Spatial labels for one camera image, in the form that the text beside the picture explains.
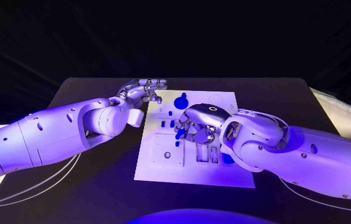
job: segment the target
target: black table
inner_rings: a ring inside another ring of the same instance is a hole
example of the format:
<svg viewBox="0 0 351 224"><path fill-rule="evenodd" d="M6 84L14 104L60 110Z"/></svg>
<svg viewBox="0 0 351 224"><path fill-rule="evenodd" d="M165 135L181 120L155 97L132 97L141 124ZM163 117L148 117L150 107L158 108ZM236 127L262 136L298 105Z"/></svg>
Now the black table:
<svg viewBox="0 0 351 224"><path fill-rule="evenodd" d="M108 98L128 80L69 78L50 107L98 97ZM337 134L302 79L170 78L168 89L233 91L239 108L266 112L291 125ZM268 171L253 174L256 189L134 181L142 128L144 124L140 129L127 125L114 140L82 154L66 179L46 193L0 207L1 223L124 223L157 211L183 208L233 211L278 223L350 223L350 211L322 206L296 196ZM0 184L0 198L39 183L66 162L6 176ZM23 197L37 193L53 182ZM348 200L334 200L296 186L293 189L316 200L351 208Z"/></svg>

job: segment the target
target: dark backdrop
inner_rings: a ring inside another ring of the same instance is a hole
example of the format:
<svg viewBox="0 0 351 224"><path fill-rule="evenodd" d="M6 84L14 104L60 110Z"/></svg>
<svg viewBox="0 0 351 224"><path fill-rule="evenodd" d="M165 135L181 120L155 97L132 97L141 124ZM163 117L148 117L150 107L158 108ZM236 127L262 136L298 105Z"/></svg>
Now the dark backdrop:
<svg viewBox="0 0 351 224"><path fill-rule="evenodd" d="M351 0L0 0L0 123L46 108L68 77L301 77L350 103L350 7Z"/></svg>

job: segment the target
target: robotic arm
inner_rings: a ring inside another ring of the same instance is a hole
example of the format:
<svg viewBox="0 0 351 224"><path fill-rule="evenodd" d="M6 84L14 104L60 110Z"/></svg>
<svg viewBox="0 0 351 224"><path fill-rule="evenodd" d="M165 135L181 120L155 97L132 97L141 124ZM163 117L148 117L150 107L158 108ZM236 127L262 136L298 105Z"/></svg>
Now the robotic arm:
<svg viewBox="0 0 351 224"><path fill-rule="evenodd" d="M321 194L351 198L350 139L288 126L278 117L260 112L239 110L230 115L210 104L193 105L184 111L174 131L177 138L197 144L210 144L217 135L222 153L246 170L268 170Z"/></svg>
<svg viewBox="0 0 351 224"><path fill-rule="evenodd" d="M115 97L39 111L0 129L0 176L56 163L111 140L125 125L141 126L142 102L157 101L167 81L135 79Z"/></svg>

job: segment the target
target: white cable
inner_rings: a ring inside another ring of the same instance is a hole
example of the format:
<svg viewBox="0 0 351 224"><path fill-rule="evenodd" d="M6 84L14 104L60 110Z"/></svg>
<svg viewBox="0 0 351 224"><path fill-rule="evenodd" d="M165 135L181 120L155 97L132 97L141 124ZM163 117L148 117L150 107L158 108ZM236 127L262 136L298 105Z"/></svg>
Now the white cable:
<svg viewBox="0 0 351 224"><path fill-rule="evenodd" d="M276 117L276 116L273 116L273 115L270 115L270 114L266 114L266 113L263 113L263 112L257 112L257 111L253 111L253 113L260 114L260 115L265 115L265 116L270 117L272 119L273 119L273 118L278 119L278 120L288 126L288 123L286 123L279 117ZM325 205L325 206L329 206L329 207L334 207L334 208L337 208L337 209L351 211L351 209L348 209L348 208L344 208L344 207L339 207L339 206L335 206L335 205L325 204L325 203L322 203L322 202L319 202L319 201L316 201L316 200L312 200L312 199L308 198L306 196L301 195L298 192L295 192L295 191L292 190L292 188L288 186L288 184L285 183L285 181L283 181L283 179L282 179L280 177L279 177L279 179L280 179L283 185L288 187L288 189L289 189L296 195L299 195L302 198L305 198L306 200L311 200L311 201L314 201L315 203L318 203L318 204L321 204L321 205Z"/></svg>
<svg viewBox="0 0 351 224"><path fill-rule="evenodd" d="M40 193L34 194L33 196L30 196L30 197L22 199L22 200L19 200L19 201L16 201L16 202L11 202L11 203L7 203L7 204L0 205L0 207L1 207L1 206L6 206L6 205L13 205L13 204L16 204L16 203L19 203L19 202L22 202L22 201L24 201L24 200L29 200L29 199L34 198L37 195L40 195L43 192L46 192L52 187L55 187L56 184L63 180L63 178L66 177L66 175L68 175L69 172L72 171L72 169L73 169L73 167L75 167L75 164L76 164L76 162L78 162L79 157L81 157L81 154L78 155L78 158L76 158L76 160L75 160L75 163L73 163L73 165L72 165L72 167L70 167L68 173L66 173L65 176L60 178L60 180L59 180L59 181L58 181L58 182L56 182L56 183L55 183L46 190L43 190Z"/></svg>
<svg viewBox="0 0 351 224"><path fill-rule="evenodd" d="M14 195L11 195L11 196L9 196L9 197L6 197L6 198L3 198L3 199L0 199L0 202L3 202L4 200L7 200L7 199L10 199L10 198L13 198L13 197L16 197L17 195L20 195L20 194L23 194L24 192L27 192L27 191L30 191L33 188L36 188L36 187L39 187L45 182L47 182L53 177L56 177L58 176L58 174L68 168L68 166L69 166L69 164L72 163L72 161L75 160L75 158L76 158L76 155L73 156L73 158L70 159L70 161L69 161L69 163L66 164L66 166L43 181L43 182L40 182L37 185L34 185L33 187L30 187L30 188L27 188L24 191L22 191L22 192L19 192L19 193L16 193Z"/></svg>
<svg viewBox="0 0 351 224"><path fill-rule="evenodd" d="M344 207L339 207L339 206L335 206L335 205L325 204L325 203L322 203L322 202L319 202L319 201L316 201L316 200L312 200L312 199L308 198L306 196L301 195L299 193L296 193L296 192L291 189L291 187L289 187L289 186L286 185L286 183L283 182L283 179L282 179L282 178L279 178L279 179L280 179L283 185L289 188L289 190L291 190L295 194L298 194L302 198L305 198L306 200L311 200L311 201L316 202L318 204L321 204L321 205L327 205L327 206L334 207L334 208L337 208L337 209L351 211L351 209L348 209L348 208L344 208Z"/></svg>

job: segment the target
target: table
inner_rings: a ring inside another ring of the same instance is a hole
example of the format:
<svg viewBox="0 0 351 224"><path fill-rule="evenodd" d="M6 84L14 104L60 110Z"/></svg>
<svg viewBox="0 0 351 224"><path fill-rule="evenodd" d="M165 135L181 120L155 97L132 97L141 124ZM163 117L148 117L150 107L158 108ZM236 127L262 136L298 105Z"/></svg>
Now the table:
<svg viewBox="0 0 351 224"><path fill-rule="evenodd" d="M50 106L115 95L128 78L69 78ZM299 125L337 134L316 98L296 78L168 78L168 89L233 91L239 108L279 116ZM142 128L129 125L119 136L81 156L66 179L40 196L0 207L6 223L124 223L157 211L206 208L239 212L278 223L344 223L351 212L322 206L295 195L268 171L253 174L256 189L134 181ZM68 161L6 176L0 198L46 179ZM24 194L33 195L43 190ZM351 208L348 200L295 187L299 193Z"/></svg>

